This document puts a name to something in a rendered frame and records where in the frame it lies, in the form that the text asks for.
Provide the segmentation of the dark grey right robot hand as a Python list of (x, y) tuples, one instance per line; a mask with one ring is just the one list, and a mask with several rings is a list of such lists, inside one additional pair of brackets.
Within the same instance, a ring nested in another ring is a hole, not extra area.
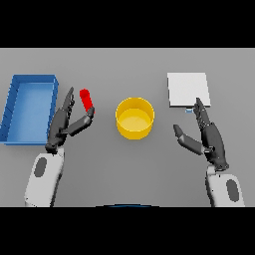
[(216, 124), (213, 123), (207, 114), (207, 110), (200, 98), (196, 99), (193, 112), (196, 117), (198, 128), (201, 134), (201, 141), (197, 141), (185, 134), (179, 125), (174, 125), (173, 130), (177, 142), (184, 148), (197, 155), (205, 155), (217, 171), (224, 171), (229, 168), (226, 160), (224, 142)]

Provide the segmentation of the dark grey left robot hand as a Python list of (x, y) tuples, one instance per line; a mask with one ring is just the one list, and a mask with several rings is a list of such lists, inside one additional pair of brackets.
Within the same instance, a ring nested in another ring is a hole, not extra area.
[(74, 104), (74, 88), (70, 88), (63, 105), (58, 108), (50, 124), (48, 140), (45, 145), (47, 153), (56, 154), (68, 135), (74, 136), (92, 124), (95, 113), (92, 114), (90, 111), (86, 111), (80, 119), (69, 124)]

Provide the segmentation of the red beaker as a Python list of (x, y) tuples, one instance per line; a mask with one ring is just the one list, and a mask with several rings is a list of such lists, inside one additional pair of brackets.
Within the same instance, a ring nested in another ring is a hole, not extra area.
[(88, 89), (80, 90), (80, 98), (83, 103), (84, 109), (90, 111), (92, 114), (95, 112), (95, 107), (92, 102), (91, 94)]

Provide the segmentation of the pale square measuring scale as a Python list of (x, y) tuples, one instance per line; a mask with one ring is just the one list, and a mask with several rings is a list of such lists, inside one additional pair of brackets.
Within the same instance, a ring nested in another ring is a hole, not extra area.
[(167, 88), (171, 108), (192, 109), (197, 98), (205, 107), (211, 107), (205, 73), (168, 73)]

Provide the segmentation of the yellow bowl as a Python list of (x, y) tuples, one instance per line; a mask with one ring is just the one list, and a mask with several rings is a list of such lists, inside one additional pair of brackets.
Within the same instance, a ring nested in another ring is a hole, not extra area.
[(116, 126), (126, 139), (143, 139), (149, 135), (154, 122), (152, 104), (144, 98), (127, 98), (116, 109)]

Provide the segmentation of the blue tray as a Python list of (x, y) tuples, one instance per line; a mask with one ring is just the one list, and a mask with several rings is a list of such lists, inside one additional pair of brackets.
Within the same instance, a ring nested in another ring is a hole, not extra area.
[(13, 75), (0, 123), (0, 143), (45, 145), (58, 86), (55, 75)]

